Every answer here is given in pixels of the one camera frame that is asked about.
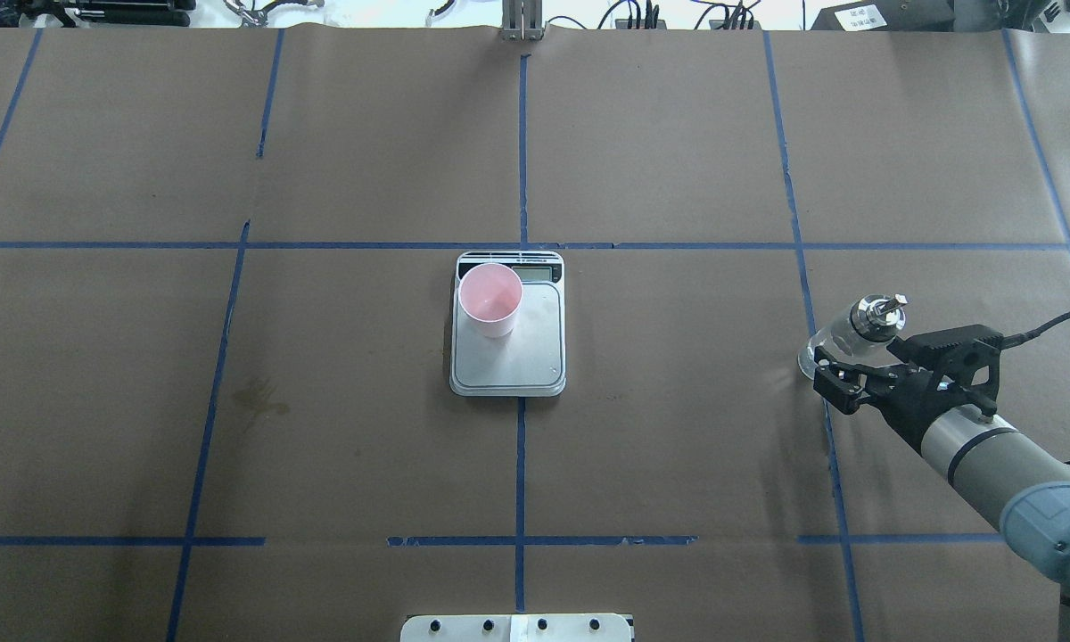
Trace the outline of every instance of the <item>stain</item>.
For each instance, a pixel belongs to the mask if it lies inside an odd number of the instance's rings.
[[[253,428],[255,424],[258,423],[258,418],[262,415],[286,415],[290,412],[290,404],[282,402],[273,401],[274,392],[277,389],[277,385],[273,385],[270,379],[258,379],[255,377],[250,379],[246,387],[234,392],[232,397],[233,402],[236,403],[242,410],[247,410],[250,412],[249,421],[246,426],[242,428],[242,432],[248,431]]]

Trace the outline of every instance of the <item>scale platform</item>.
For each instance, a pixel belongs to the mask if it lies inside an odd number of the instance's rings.
[[[523,284],[516,328],[498,339],[475,332],[460,307],[460,279],[502,263]],[[452,296],[449,383],[463,397],[554,397],[567,385],[563,257],[548,251],[473,251],[457,260]]]

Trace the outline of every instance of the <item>cup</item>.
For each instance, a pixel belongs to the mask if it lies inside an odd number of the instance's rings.
[[[515,270],[500,263],[482,263],[460,280],[460,308],[485,337],[506,336],[516,326],[523,281]]]

